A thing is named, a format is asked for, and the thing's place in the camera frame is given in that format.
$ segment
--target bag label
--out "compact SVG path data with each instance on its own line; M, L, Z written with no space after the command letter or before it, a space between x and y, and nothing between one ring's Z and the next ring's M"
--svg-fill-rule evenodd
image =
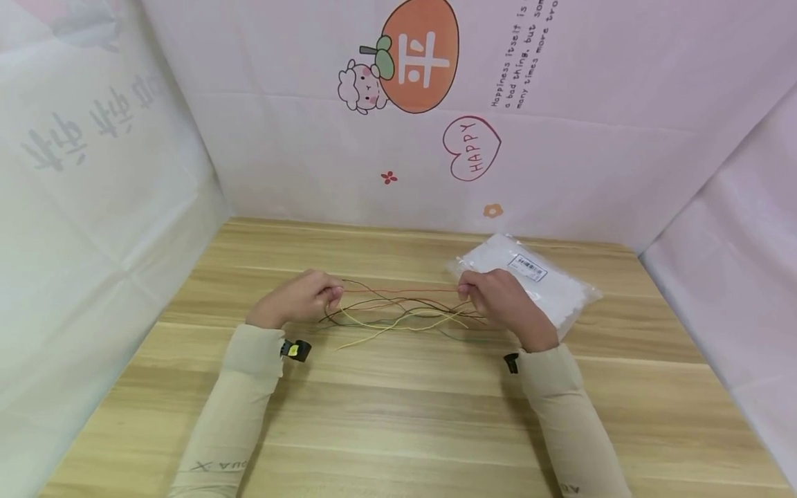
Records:
M528 278L534 280L535 282L543 280L545 276L548 274L547 269L544 269L543 267L539 266L537 263L523 256L522 254L518 254L517 256L515 256L515 259L509 262L508 267L517 270L518 272L520 272L520 274L527 276Z

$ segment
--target thin wire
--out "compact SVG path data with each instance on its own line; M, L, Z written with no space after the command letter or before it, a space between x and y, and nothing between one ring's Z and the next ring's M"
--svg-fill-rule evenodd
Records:
M415 309L428 309L428 308L413 308L413 311ZM368 324L368 325L382 324L384 326L386 324L393 324L394 322L395 322L395 320L374 320L372 322L364 322L364 323ZM315 331L318 332L318 331L328 330L329 328L334 328L334 327L361 328L362 326L359 325L359 324L337 324L337 323L332 323L332 324L329 324L329 325L327 325L325 327L317 328L317 329L315 329ZM431 330L438 331L441 334L443 334L445 337L448 337L449 339L453 339L455 341L459 341L459 342L462 342L462 343L488 343L488 342L491 341L491 339L474 339L474 338L472 338L472 339L463 339L463 338L456 337L454 335L448 334L445 331L443 331L441 328L434 328L434 329L431 329Z
M373 339L379 337L381 334L383 334L384 332L386 332L388 330L410 330L410 331L436 330L436 331L440 332L441 334L443 334L444 336L448 337L449 339L453 339L453 340L457 340L457 341L461 341L461 342L485 342L485 341L489 341L489 339L460 339L458 337L454 337L453 335L447 334L445 331L443 331L440 328L437 328L437 326L439 324L442 324L442 323L444 323L444 322L446 322L448 320L453 320L453 321L459 323L460 325L462 325L463 327L468 328L468 326L466 324L464 324L460 320L457 320L455 318L456 316L461 316L461 317L464 317L464 318L470 318L472 320L476 320L476 321L479 321L480 323L483 323L481 316L479 316L476 313L475 310L473 310L473 311L467 311L467 310L459 310L459 311L457 311L458 308L461 308L462 306L468 304L467 301L466 302L462 302L462 303L458 304L457 306L454 306L453 308L451 308L451 307L446 306L443 303L440 303L440 302L438 302L436 300L427 299L427 298L409 298L409 297L407 297L407 298L405 298L405 297L390 298L390 297L385 297L382 294L380 294L381 292L393 292L393 293L396 293L396 292L424 292L424 291L426 291L426 292L456 292L456 291L454 291L452 289L418 289L418 290L404 289L404 290L396 291L396 290L386 290L386 289L373 289L373 288L370 288L367 285L363 284L362 282L358 282L357 280L346 280L346 279L344 279L344 281L352 283L352 284L357 284L357 285L360 285L362 287L365 287L365 290L363 290L363 291L347 289L346 292L372 292L373 294L375 294L379 298L378 299L370 299L370 300L360 301L359 303L355 303L355 304L353 304L351 306L347 306L347 307L341 308L340 310L332 313L331 315L326 315L323 319L321 319L321 321L323 322L324 320L329 320L330 322L332 322L332 324L328 325L327 327L323 327L323 328L317 329L317 330L324 330L324 329L327 329L327 328L330 328L330 327L365 327L365 328L378 328L380 330L378 332L376 332L374 335L371 335L370 337L367 337L367 338L364 338L364 339L360 339L360 340L355 341L353 343L344 344L343 346L340 346L340 347L336 348L336 351L338 351L340 349L343 349L345 347L355 346L357 344L361 344L361 343L365 343L365 342L367 342L369 340L373 340ZM362 304L366 304L366 303L369 303L369 302L375 302L375 301L386 301L386 303L385 304L375 305L375 306L369 306L367 308L358 308ZM401 305L401 303L406 303L406 302L410 302L410 301L414 301L416 303L420 303L423 306L418 306L418 307L415 307L415 308L407 309L407 308L405 308L404 306ZM386 308L386 307L389 307L389 306L397 306L397 307L401 308L404 311L404 313L402 313L395 320L375 320L375 321L372 321L372 322L361 322L361 321L357 320L356 318L354 318L353 316L351 316L347 312L347 310L348 311L354 311L354 310L366 311L366 310L371 310L371 309ZM419 316L419 317L422 317L422 318L431 318L431 316L428 316L428 315L424 316L423 314L421 314L419 312L416 312L417 310L425 310L427 313L433 313L433 316L445 316L445 318L443 320L439 320L438 322L436 322L436 323L434 323L434 324L432 324L432 325L430 325L428 327L397 327L398 323L401 320L404 320L405 318L409 318L410 316ZM345 315L348 319L350 319L354 323L353 324L342 324L342 323L337 322L334 317L339 315L339 314ZM386 327L376 326L376 324L384 325L385 323L387 323Z
M353 316L349 315L348 313L346 313L346 311L345 311L345 310L341 310L341 311L343 312L343 314L344 314L345 316L347 316L347 317L348 317L348 319L350 319L352 322L354 322L355 324L358 324L358 325L359 325L359 326L361 326L361 327L366 327L366 328L381 328L381 327L376 327L376 326L374 326L374 325L364 324L363 322L359 321L359 320L358 320L358 319L356 319L355 317L353 317ZM431 318L431 316L422 316L422 315L419 315L418 313L413 313L413 310L407 310L407 312L408 312L408 313L409 313L411 316L421 316L422 318ZM470 328L470 327L468 327L467 325L465 325L464 323L462 323L460 320L457 320L456 318L454 318L454 317L455 317L455 316L457 316L459 313L448 313L448 312L441 312L441 311L438 311L438 310L434 310L434 311L430 310L430 312L435 312L435 313L437 313L437 314L438 314L438 316L448 316L448 317L449 317L449 318L448 318L448 320L453 320L453 321L457 322L458 324L460 324L462 327L465 327L465 328ZM398 322L399 322L399 320L403 320L403 319L405 319L405 318L408 318L408 316L401 316L401 317L399 317L399 318L398 318L398 320L396 320L396 321L394 322L394 324L398 323ZM417 331L429 330L429 329L431 329L432 327L424 327L424 328L412 328L412 327L395 327L395 330L409 330L409 331L415 331L415 332L417 332Z
M373 292L374 294L377 294L378 292L386 292L386 293L389 293L389 294L396 294L396 293L400 293L400 292L458 292L457 289L453 289L453 288L404 288L404 289L401 289L401 290L389 289L389 288L373 289L373 288L368 287L367 285L365 285L362 282L358 282L357 280L348 280L348 279L344 278L343 281L344 282L349 282L350 284L357 284L357 285L360 285L362 287L365 287L364 290L352 289L352 290L348 290L347 292Z
M423 328L406 328L406 329L403 329L403 330L411 330L411 331L425 331L425 330L430 330L431 328L435 328L435 327L437 327L439 324L442 324L443 322L446 322L446 321L448 321L448 320L454 320L454 317L455 317L457 314L458 314L458 313L454 313L453 315L447 315L447 316L446 316L446 317L445 317L443 320L440 320L440 321L436 322L435 324L432 324L432 325L430 325L429 327L423 327ZM370 336L370 337L366 337L365 339L356 340L356 341L355 341L355 342L353 342L353 343L344 344L343 346L336 347L336 348L335 348L335 351L340 351L341 349L343 349L343 348L345 348L345 347L356 346L357 344L366 343L366 342L368 342L368 341L370 341L370 340L376 339L377 337L379 337L380 335L382 335L384 332L387 332L387 331L389 331L389 330L391 330L391 329L394 329L394 328L395 328L395 326L396 326L396 324L398 324L398 323L399 323L401 320L404 320L405 318L409 318L410 316L412 316L412 314L410 314L410 315L406 315L406 316L403 316L403 317L399 318L398 320L396 320L395 322L393 322L393 324L391 324L391 325L388 325L387 327L385 327L385 328L383 328L382 330L380 330L380 331L376 332L374 335L372 335L372 336Z

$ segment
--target arm sleeve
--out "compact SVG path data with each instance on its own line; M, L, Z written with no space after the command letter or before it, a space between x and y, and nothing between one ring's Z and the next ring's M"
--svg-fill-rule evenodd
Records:
M522 351L517 362L523 391L540 420L564 497L631 496L617 454L567 346L561 344L542 353Z
M170 498L235 498L260 437L265 407L282 376L281 330L240 325L199 415Z

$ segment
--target heart-shaped drawing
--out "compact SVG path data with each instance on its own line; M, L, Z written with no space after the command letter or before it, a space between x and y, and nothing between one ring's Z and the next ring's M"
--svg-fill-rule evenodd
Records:
M443 147L453 155L451 174L457 180L478 180L493 165L501 148L501 138L487 121L478 116L463 116L443 132Z

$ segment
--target left hand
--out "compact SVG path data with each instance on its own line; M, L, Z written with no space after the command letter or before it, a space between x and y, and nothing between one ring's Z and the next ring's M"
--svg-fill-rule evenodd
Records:
M260 328L282 328L288 322L313 320L324 311L335 311L344 294L336 276L307 270L263 296L246 316L246 323Z

